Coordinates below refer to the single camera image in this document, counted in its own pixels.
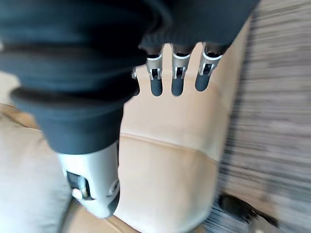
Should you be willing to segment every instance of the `black rubber fingertip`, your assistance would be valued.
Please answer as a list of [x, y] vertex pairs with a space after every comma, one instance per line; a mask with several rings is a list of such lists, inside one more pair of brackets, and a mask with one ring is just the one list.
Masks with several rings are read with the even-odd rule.
[[172, 94], [174, 96], [180, 96], [184, 90], [184, 80], [177, 78], [172, 79]]
[[196, 80], [195, 80], [195, 89], [197, 91], [204, 91], [208, 86], [209, 78], [210, 78], [210, 76], [208, 76], [206, 74], [204, 74], [204, 75], [198, 74], [196, 76]]
[[160, 96], [163, 92], [162, 79], [150, 80], [150, 87], [154, 96]]

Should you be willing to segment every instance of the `seat cushion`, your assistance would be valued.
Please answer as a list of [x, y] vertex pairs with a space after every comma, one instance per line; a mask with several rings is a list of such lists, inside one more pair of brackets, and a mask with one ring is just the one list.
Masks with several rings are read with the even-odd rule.
[[70, 200], [57, 156], [39, 130], [0, 115], [0, 232], [54, 233]]
[[217, 162], [196, 150], [134, 137], [121, 137], [119, 157], [115, 215], [135, 229], [185, 232], [208, 216]]

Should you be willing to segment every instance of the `beige leather seat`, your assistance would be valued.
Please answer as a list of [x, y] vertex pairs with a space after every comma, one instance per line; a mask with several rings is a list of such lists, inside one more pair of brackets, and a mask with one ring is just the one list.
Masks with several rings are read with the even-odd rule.
[[[125, 105], [121, 126], [119, 219], [96, 219], [80, 208], [69, 232], [187, 232], [208, 217], [247, 31], [246, 23], [204, 92], [194, 88], [201, 44], [191, 55], [179, 97], [171, 94], [170, 46], [164, 48], [160, 97], [151, 94], [146, 67], [137, 69], [140, 94]], [[7, 91], [17, 82], [0, 82], [1, 102], [10, 104]]]

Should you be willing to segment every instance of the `gray carpet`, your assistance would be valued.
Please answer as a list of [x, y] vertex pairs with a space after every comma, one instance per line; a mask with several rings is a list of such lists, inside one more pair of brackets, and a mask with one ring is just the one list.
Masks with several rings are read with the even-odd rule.
[[[253, 14], [220, 166], [227, 192], [311, 232], [311, 1], [262, 0]], [[243, 233], [217, 196], [206, 232]]]

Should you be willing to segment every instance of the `black shoe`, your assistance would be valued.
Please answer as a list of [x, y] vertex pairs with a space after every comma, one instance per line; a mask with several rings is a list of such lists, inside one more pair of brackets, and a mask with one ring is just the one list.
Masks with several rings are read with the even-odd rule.
[[278, 227], [278, 220], [271, 217], [248, 204], [247, 202], [238, 199], [228, 194], [222, 194], [219, 197], [218, 204], [220, 208], [233, 218], [249, 223], [252, 218], [260, 216], [275, 227]]

